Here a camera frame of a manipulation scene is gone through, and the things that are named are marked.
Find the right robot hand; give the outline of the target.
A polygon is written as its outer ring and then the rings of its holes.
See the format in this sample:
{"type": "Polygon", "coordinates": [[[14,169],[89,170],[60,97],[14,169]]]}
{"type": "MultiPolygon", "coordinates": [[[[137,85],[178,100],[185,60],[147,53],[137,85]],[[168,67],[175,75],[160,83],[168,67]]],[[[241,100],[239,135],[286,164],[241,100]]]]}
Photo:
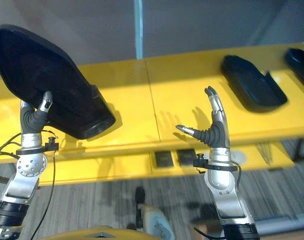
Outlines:
{"type": "Polygon", "coordinates": [[[207,130],[198,130],[184,125],[176,128],[210,147],[208,165],[211,169],[231,168],[230,140],[227,117],[218,93],[211,86],[205,88],[212,107],[212,124],[207,130]]]}

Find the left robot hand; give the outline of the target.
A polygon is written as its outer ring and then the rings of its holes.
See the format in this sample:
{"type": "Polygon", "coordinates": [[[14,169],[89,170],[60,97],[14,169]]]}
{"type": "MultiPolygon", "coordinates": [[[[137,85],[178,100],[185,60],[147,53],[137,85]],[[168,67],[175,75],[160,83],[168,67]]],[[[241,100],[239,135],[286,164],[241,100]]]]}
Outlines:
{"type": "Polygon", "coordinates": [[[20,127],[21,146],[23,148],[36,148],[41,146],[41,131],[47,123],[47,116],[52,103],[53,99],[50,91],[44,93],[41,104],[37,110],[29,103],[21,100],[20,127]]]}

